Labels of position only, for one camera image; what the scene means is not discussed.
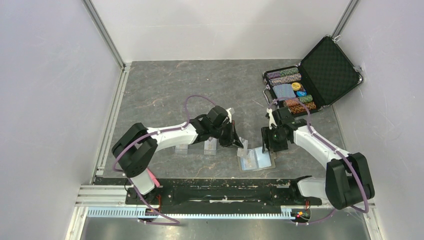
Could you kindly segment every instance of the white panel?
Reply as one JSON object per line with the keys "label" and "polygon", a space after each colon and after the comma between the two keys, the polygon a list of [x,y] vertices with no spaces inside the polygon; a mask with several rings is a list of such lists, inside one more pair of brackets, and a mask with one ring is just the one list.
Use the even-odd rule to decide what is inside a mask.
{"label": "white panel", "polygon": [[1,1],[0,63],[0,239],[64,239],[120,69],[80,0]]}
{"label": "white panel", "polygon": [[93,0],[125,61],[301,59],[349,0]]}
{"label": "white panel", "polygon": [[347,149],[368,159],[388,240],[424,234],[423,11],[422,1],[360,1],[340,41],[365,72],[336,111]]}

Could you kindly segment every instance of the purple cable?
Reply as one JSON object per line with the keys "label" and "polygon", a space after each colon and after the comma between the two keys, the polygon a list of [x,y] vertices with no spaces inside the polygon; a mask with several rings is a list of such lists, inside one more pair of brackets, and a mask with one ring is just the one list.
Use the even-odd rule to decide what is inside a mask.
{"label": "purple cable", "polygon": [[[364,214],[366,214],[366,213],[368,213],[369,212],[369,210],[370,210],[370,207],[369,207],[369,204],[368,204],[368,199],[367,199],[367,195],[365,194],[365,190],[364,190],[364,187],[362,186],[362,183],[361,183],[361,180],[359,179],[359,176],[358,176],[358,174],[357,174],[357,172],[355,171],[355,169],[352,167],[352,164],[349,162],[349,160],[341,153],[341,152],[339,152],[335,147],[333,147],[333,145],[331,145],[331,143],[329,143],[328,141],[326,141],[326,140],[324,140],[322,137],[320,137],[320,136],[318,136],[318,135],[316,135],[313,131],[312,131],[312,128],[311,128],[311,112],[309,112],[309,109],[305,106],[305,104],[303,104],[301,101],[299,101],[299,99],[297,99],[297,98],[288,98],[288,97],[279,97],[279,98],[277,98],[277,99],[275,99],[275,100],[273,100],[270,104],[269,104],[269,106],[268,106],[268,108],[269,109],[271,109],[271,107],[274,105],[274,104],[276,104],[278,101],[281,101],[281,100],[288,100],[288,99],[292,99],[292,100],[295,100],[295,101],[297,101],[300,105],[302,105],[304,108],[305,108],[305,110],[306,110],[306,112],[307,112],[307,118],[306,118],[306,125],[307,125],[307,129],[309,130],[309,132],[311,133],[311,135],[312,136],[314,136],[316,139],[318,139],[321,143],[323,143],[324,145],[326,145],[331,151],[333,151],[333,152],[335,152],[337,155],[339,155],[342,159],[343,159],[343,161],[346,163],[346,165],[347,165],[347,167],[349,168],[349,170],[350,170],[350,172],[352,173],[352,176],[353,176],[353,178],[355,179],[355,181],[356,181],[356,184],[358,185],[358,187],[359,187],[359,191],[360,191],[360,195],[362,196],[362,200],[363,200],[363,205],[364,205],[364,207],[365,207],[365,209],[361,209],[361,208],[359,208],[359,207],[356,207],[356,206],[352,206],[352,208],[353,209],[355,209],[356,211],[359,211],[359,212],[361,212],[361,213],[364,213]],[[326,216],[326,217],[324,217],[324,218],[322,218],[322,219],[319,219],[319,220],[316,220],[316,221],[312,221],[312,222],[309,222],[308,224],[315,224],[315,223],[320,223],[320,222],[322,222],[323,220],[326,220],[326,219],[328,219],[329,217],[331,217],[332,215],[333,215],[333,213],[334,213],[334,211],[335,211],[336,209],[334,209],[328,216]]]}
{"label": "purple cable", "polygon": [[[208,100],[209,102],[211,102],[214,106],[216,106],[217,104],[214,102],[214,101],[212,101],[211,99],[209,99],[208,97],[206,97],[206,96],[202,96],[202,95],[197,95],[197,94],[195,94],[195,95],[190,95],[190,96],[188,96],[186,99],[185,99],[185,102],[184,102],[184,110],[185,110],[185,113],[187,114],[187,121],[185,122],[185,124],[182,126],[182,127],[174,127],[174,128],[168,128],[168,129],[163,129],[162,131],[160,131],[161,133],[166,133],[166,132],[172,132],[172,131],[176,131],[176,130],[181,130],[181,128],[185,128],[185,127],[187,127],[189,124],[190,124],[190,114],[189,114],[189,110],[187,109],[187,102],[189,101],[189,99],[191,99],[191,98],[193,98],[193,97],[198,97],[198,98],[203,98],[203,99],[206,99],[206,100]],[[143,135],[143,136],[141,136],[141,137],[139,137],[139,138],[137,138],[135,141],[133,141],[133,142],[131,142],[126,148],[124,148],[124,150],[118,155],[118,157],[116,157],[116,160],[115,160],[115,162],[113,163],[113,166],[112,166],[112,168],[113,168],[113,170],[115,171],[115,172],[119,172],[119,173],[123,173],[124,171],[122,171],[121,169],[117,169],[117,164],[118,164],[118,162],[119,162],[119,160],[122,158],[122,156],[130,149],[130,148],[132,148],[132,147],[134,147],[138,142],[140,142],[141,140],[143,140],[143,139],[145,139],[145,138],[148,138],[148,137],[150,137],[150,136],[152,136],[152,135],[155,135],[155,134],[157,134],[158,132],[157,131],[154,131],[154,132],[151,132],[151,133],[148,133],[148,134],[146,134],[146,135]],[[138,195],[138,197],[141,199],[141,201],[148,207],[148,208],[150,208],[154,213],[156,213],[157,215],[159,215],[159,216],[161,216],[161,217],[163,217],[163,218],[165,218],[165,219],[168,219],[168,220],[170,220],[170,221],[172,221],[172,222],[145,222],[145,224],[150,224],[150,225],[163,225],[163,226],[175,226],[175,225],[179,225],[180,224],[180,221],[178,221],[177,219],[174,219],[174,218],[172,218],[172,217],[169,217],[169,216],[166,216],[166,215],[164,215],[164,214],[162,214],[162,213],[160,213],[160,212],[158,212],[156,209],[154,209],[152,206],[150,206],[149,205],[149,203],[144,199],[144,197],[143,197],[143,195],[140,193],[140,191],[139,191],[139,189],[134,185],[134,183],[133,183],[133,181],[130,179],[130,178],[128,178],[128,180],[129,180],[129,182],[134,186],[134,189],[135,189],[135,192],[137,193],[137,195]]]}
{"label": "purple cable", "polygon": [[[128,178],[129,182],[134,185],[133,181],[131,181],[130,178]],[[151,209],[155,214],[162,216],[165,219],[168,219],[172,222],[154,222],[154,221],[145,221],[145,224],[150,224],[150,225],[162,225],[162,226],[176,226],[176,225],[180,225],[180,221],[178,221],[175,218],[169,217],[163,213],[160,213],[158,210],[154,209],[143,197],[143,195],[140,193],[139,189],[134,185],[134,189],[135,192],[137,193],[137,195],[140,197],[141,201],[144,203],[144,205],[146,205],[149,209]]]}

